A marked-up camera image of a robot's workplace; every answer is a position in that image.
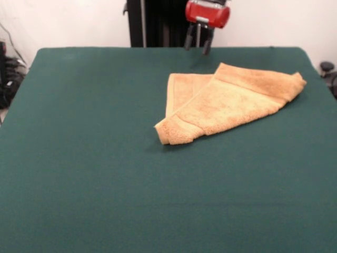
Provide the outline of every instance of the black knob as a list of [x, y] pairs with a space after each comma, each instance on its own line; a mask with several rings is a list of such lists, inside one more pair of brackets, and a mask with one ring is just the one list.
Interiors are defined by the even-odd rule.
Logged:
[[321, 69], [324, 72], [332, 71], [335, 68], [335, 66], [331, 62], [322, 62], [321, 63]]

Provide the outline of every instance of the towel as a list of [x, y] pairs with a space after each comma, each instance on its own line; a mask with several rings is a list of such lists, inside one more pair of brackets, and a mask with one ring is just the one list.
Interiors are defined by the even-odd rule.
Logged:
[[162, 144], [186, 144], [276, 113], [304, 89], [300, 73], [221, 63], [215, 74], [171, 74], [166, 117], [155, 125]]

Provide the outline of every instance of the cable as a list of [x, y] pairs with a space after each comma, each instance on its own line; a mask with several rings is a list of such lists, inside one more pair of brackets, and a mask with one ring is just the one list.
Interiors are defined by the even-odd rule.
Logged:
[[0, 22], [0, 27], [7, 33], [8, 37], [9, 37], [9, 41], [10, 41], [15, 53], [17, 54], [17, 56], [19, 56], [20, 60], [23, 61], [23, 63], [27, 65], [27, 63], [25, 62], [25, 60], [23, 59], [23, 57], [21, 56], [19, 51], [15, 48], [13, 40], [12, 40], [11, 33], [4, 27], [4, 25], [1, 22]]

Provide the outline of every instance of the black metal frame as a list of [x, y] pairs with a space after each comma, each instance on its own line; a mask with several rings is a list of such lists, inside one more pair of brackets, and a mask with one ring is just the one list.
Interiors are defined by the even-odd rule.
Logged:
[[[189, 23], [184, 16], [184, 6], [187, 0], [144, 0], [144, 2], [146, 14], [146, 46], [183, 47], [189, 27]], [[131, 47], [143, 47], [141, 0], [127, 0], [127, 10]], [[165, 43], [163, 42], [164, 33], [169, 36], [169, 41]], [[207, 35], [207, 30], [202, 28], [200, 46], [204, 45], [207, 40]], [[191, 46], [194, 47], [195, 45], [196, 39], [194, 38]]]
[[143, 47], [142, 9], [140, 0], [127, 0], [131, 47]]

